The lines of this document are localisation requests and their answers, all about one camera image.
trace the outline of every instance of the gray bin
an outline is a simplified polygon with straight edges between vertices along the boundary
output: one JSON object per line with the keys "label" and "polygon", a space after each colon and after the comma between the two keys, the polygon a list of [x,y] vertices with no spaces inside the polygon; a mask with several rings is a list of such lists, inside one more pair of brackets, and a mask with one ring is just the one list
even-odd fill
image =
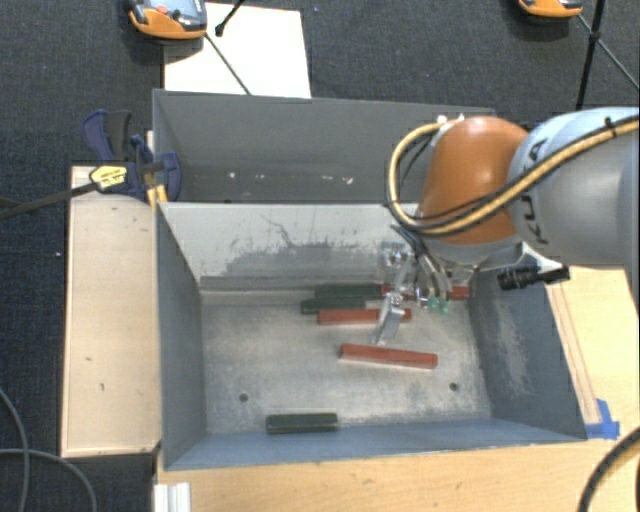
{"label": "gray bin", "polygon": [[[399,241],[380,205],[386,158],[411,128],[460,111],[155,92],[156,151],[178,151],[185,172],[156,223],[167,469],[586,438],[543,286],[503,292],[484,273],[447,315],[414,308],[397,348],[436,353],[432,371],[341,362],[339,346],[368,343],[371,327],[300,314],[318,284],[380,279],[379,249]],[[340,136],[304,145],[331,126]],[[267,415],[306,412],[337,413],[339,429],[266,433]]]}

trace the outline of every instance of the blue tape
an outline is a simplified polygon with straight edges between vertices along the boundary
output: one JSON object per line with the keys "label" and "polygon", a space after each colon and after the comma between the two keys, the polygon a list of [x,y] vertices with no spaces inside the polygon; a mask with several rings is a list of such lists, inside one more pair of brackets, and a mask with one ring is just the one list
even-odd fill
{"label": "blue tape", "polygon": [[609,406],[604,400],[596,398],[598,409],[600,409],[600,423],[591,423],[585,425],[587,436],[589,439],[611,439],[615,441],[620,437],[620,422],[611,419]]}

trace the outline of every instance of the yellow cable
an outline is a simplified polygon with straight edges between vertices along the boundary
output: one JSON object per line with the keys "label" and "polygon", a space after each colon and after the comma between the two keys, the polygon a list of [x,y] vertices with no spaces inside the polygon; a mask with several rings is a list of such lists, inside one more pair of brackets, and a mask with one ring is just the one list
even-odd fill
{"label": "yellow cable", "polygon": [[599,144],[611,140],[614,137],[625,135],[634,130],[638,130],[638,121],[634,120],[621,124],[620,126],[617,126],[615,128],[611,128],[610,130],[597,133],[583,140],[577,141],[574,144],[571,144],[567,148],[551,156],[548,160],[544,161],[542,164],[536,167],[531,173],[524,176],[521,180],[515,182],[512,186],[503,191],[499,196],[493,198],[481,208],[471,211],[460,218],[452,219],[450,222],[446,222],[437,227],[429,227],[428,224],[424,222],[412,219],[404,210],[402,210],[397,197],[395,176],[400,156],[404,152],[407,145],[411,143],[413,138],[424,135],[426,133],[431,133],[432,131],[439,129],[443,124],[446,123],[434,123],[422,126],[409,133],[404,139],[402,139],[398,146],[396,146],[396,149],[391,156],[388,172],[389,207],[393,210],[396,219],[401,224],[411,226],[413,230],[422,235],[433,237],[441,237],[454,232],[459,232],[460,230],[464,230],[465,228],[468,228],[477,222],[479,223],[487,220],[489,216],[503,208],[506,204],[516,198],[518,194],[525,191],[527,188],[535,184],[538,180],[542,179],[544,176],[555,170],[559,165],[566,162],[567,160]]}

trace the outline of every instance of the bin floor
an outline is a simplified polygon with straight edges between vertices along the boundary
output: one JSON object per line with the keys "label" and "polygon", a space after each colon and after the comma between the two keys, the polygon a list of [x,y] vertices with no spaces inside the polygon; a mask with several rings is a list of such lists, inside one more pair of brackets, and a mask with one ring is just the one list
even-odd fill
{"label": "bin floor", "polygon": [[208,429],[260,432],[269,414],[330,411],[340,427],[488,418],[490,406],[468,312],[414,307],[393,348],[432,352],[434,370],[339,361],[343,343],[368,344],[373,326],[319,326],[299,303],[232,305],[203,294]]}

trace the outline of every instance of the blue clamp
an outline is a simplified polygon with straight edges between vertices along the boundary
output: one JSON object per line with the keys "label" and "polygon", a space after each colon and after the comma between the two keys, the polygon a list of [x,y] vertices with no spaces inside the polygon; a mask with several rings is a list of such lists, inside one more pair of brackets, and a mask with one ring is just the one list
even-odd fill
{"label": "blue clamp", "polygon": [[116,193],[147,200],[150,185],[144,175],[153,174],[155,184],[163,184],[169,201],[176,201],[182,185],[182,170],[175,152],[163,153],[158,162],[140,135],[128,139],[127,128],[131,113],[97,110],[82,122],[82,136],[100,164],[118,163],[127,170],[124,183],[98,188],[102,193]]}
{"label": "blue clamp", "polygon": [[620,422],[611,419],[607,402],[599,398],[596,398],[596,402],[598,409],[600,409],[602,421],[585,425],[587,437],[589,439],[611,439],[615,441],[620,437]]}

